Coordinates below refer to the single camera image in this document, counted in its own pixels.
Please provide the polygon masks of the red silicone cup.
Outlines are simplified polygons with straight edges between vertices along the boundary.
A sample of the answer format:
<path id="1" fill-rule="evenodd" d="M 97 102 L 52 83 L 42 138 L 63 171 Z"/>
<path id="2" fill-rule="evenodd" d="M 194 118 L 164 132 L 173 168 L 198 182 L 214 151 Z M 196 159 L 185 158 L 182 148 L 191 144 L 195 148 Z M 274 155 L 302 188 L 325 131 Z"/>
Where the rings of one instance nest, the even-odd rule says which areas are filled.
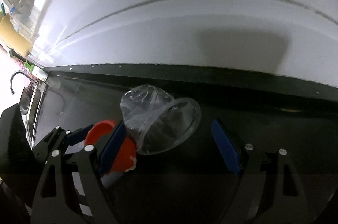
<path id="1" fill-rule="evenodd" d="M 103 120 L 96 123 L 86 135 L 85 145 L 96 147 L 98 169 L 102 175 L 127 172 L 136 167 L 136 144 L 127 135 L 122 121 Z"/>

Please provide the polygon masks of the clear plastic cup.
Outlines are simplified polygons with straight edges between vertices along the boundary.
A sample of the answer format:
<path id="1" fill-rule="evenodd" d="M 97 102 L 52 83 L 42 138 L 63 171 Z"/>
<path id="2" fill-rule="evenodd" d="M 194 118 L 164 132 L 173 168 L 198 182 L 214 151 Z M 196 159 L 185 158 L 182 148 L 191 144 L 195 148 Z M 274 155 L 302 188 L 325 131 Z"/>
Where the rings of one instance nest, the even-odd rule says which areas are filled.
<path id="1" fill-rule="evenodd" d="M 196 131 L 202 117 L 195 100 L 176 99 L 149 84 L 125 93 L 120 109 L 124 125 L 142 155 L 159 154 L 182 144 Z"/>

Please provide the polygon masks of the steel sink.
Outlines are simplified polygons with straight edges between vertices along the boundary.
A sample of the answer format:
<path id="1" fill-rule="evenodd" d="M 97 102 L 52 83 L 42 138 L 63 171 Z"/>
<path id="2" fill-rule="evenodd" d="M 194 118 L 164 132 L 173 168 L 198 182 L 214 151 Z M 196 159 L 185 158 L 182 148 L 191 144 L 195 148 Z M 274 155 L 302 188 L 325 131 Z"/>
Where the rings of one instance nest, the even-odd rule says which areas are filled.
<path id="1" fill-rule="evenodd" d="M 44 82 L 30 83 L 28 87 L 24 87 L 19 101 L 26 139 L 31 149 L 34 147 L 38 116 L 46 86 Z"/>

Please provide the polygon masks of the chrome faucet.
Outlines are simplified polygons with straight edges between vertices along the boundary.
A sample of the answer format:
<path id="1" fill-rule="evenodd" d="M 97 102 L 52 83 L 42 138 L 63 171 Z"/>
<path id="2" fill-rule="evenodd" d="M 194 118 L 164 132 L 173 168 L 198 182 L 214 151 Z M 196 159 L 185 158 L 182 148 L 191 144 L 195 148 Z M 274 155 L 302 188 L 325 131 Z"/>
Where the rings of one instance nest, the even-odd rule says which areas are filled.
<path id="1" fill-rule="evenodd" d="M 14 95 L 16 92 L 23 90 L 24 87 L 35 86 L 37 80 L 23 71 L 14 72 L 10 78 L 10 92 Z"/>

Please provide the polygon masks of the green pump soap bottle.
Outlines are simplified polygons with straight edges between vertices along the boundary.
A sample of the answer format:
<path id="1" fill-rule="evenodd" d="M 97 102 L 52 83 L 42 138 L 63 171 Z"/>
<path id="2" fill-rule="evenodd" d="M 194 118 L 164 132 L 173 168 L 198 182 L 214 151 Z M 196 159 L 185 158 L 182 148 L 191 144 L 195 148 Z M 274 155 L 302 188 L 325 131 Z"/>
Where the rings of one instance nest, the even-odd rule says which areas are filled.
<path id="1" fill-rule="evenodd" d="M 38 66 L 29 64 L 27 61 L 24 64 L 24 67 L 27 68 L 31 75 L 39 79 L 40 81 L 45 82 L 48 79 L 48 74 Z"/>

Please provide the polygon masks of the yellow plastic pitcher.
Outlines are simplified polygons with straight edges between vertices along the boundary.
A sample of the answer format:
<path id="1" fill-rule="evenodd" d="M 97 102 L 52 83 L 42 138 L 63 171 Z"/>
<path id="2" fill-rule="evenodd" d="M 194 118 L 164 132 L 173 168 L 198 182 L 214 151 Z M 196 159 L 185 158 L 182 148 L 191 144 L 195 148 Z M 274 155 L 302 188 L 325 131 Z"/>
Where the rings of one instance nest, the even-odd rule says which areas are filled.
<path id="1" fill-rule="evenodd" d="M 1 40 L 3 40 L 9 48 L 14 49 L 16 53 L 23 57 L 28 56 L 32 44 L 14 30 L 8 14 L 1 18 L 0 35 Z"/>

